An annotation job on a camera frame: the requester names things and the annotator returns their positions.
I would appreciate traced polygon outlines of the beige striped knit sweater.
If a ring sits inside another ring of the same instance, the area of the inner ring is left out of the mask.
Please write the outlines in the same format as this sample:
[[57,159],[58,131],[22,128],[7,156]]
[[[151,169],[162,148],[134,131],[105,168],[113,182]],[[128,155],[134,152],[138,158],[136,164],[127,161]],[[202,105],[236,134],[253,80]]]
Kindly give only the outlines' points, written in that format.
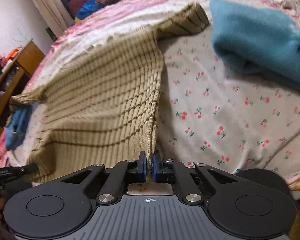
[[13,103],[46,104],[26,161],[38,171],[27,179],[45,183],[93,164],[113,167],[141,151],[151,160],[165,66],[158,41],[200,33],[208,23],[200,4],[191,3],[157,24],[110,37],[47,84],[14,96]]

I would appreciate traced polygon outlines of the blue cloth at bedside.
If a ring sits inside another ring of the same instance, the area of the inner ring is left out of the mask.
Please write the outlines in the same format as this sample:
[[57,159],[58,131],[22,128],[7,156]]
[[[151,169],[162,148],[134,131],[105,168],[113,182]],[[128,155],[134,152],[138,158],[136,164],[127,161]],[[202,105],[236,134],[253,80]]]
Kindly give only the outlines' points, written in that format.
[[23,143],[27,126],[35,107],[35,104],[20,105],[13,113],[6,131],[5,147],[7,151],[15,150]]

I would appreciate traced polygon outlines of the cherry print white bedsheet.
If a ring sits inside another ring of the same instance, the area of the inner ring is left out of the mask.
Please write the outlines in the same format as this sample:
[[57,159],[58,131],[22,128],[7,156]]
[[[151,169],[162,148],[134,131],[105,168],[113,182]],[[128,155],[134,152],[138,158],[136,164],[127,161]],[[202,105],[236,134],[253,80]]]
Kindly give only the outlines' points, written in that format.
[[[110,37],[157,24],[186,6],[178,1],[131,9],[123,1],[93,13],[55,42],[23,92],[47,84]],[[190,167],[207,163],[231,173],[265,168],[285,178],[300,198],[300,93],[231,70],[211,47],[212,32],[208,26],[158,42],[165,66],[154,150]],[[27,163],[42,126],[45,101],[33,104],[23,143],[6,152],[13,166]]]

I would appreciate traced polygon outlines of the wooden shelf cabinet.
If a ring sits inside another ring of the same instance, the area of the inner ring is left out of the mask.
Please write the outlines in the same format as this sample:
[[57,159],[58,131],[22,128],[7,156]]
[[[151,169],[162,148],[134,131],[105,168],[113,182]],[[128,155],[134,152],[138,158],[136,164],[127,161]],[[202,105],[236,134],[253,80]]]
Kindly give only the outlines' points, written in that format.
[[11,96],[22,92],[44,57],[38,46],[29,41],[0,74],[0,135],[10,114]]

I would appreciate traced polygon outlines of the teal folded sweater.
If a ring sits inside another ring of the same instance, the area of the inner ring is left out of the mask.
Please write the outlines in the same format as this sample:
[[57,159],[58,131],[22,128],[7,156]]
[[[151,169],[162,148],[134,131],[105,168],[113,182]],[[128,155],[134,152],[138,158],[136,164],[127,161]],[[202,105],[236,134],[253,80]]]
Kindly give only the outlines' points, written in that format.
[[211,44],[241,74],[260,74],[300,92],[300,28],[285,13],[223,0],[209,4]]

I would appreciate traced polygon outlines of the blue yellow bag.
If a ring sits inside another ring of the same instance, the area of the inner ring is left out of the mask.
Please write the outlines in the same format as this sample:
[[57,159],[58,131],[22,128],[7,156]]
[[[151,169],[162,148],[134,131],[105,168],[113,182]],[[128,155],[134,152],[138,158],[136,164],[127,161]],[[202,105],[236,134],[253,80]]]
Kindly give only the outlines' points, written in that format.
[[76,19],[83,20],[93,14],[94,12],[103,9],[104,5],[97,3],[96,0],[86,1],[76,14]]

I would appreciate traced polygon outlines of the beige curtain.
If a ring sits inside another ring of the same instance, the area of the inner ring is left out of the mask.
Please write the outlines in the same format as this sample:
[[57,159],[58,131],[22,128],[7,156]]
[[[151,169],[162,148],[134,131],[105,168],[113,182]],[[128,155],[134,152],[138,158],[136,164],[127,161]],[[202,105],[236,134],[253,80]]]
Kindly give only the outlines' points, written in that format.
[[61,0],[31,0],[54,35],[61,37],[74,20]]

